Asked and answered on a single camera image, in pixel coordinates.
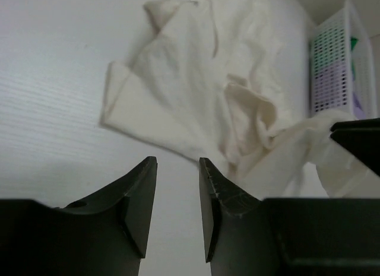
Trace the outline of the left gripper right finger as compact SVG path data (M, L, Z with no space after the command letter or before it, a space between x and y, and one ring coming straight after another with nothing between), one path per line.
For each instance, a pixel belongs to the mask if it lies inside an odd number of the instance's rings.
M379 201L258 200L199 160L205 259L213 275L378 275Z

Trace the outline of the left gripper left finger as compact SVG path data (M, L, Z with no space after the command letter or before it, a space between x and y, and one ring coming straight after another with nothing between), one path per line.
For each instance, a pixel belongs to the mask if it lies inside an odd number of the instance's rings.
M137 275L147 251L157 160L52 208L1 200L2 275Z

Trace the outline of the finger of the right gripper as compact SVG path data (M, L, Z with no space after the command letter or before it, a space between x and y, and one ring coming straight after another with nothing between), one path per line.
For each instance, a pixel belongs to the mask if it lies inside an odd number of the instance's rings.
M337 122L330 138L379 176L379 118Z

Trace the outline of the cream white t-shirt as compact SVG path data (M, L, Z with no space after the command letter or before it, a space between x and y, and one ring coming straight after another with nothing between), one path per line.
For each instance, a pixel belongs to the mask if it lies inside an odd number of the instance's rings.
M352 196L369 169L328 137L351 119L296 122L275 73L268 0L148 1L156 38L132 67L109 65L102 122L191 160L209 158L262 199L284 194L306 163L330 197Z

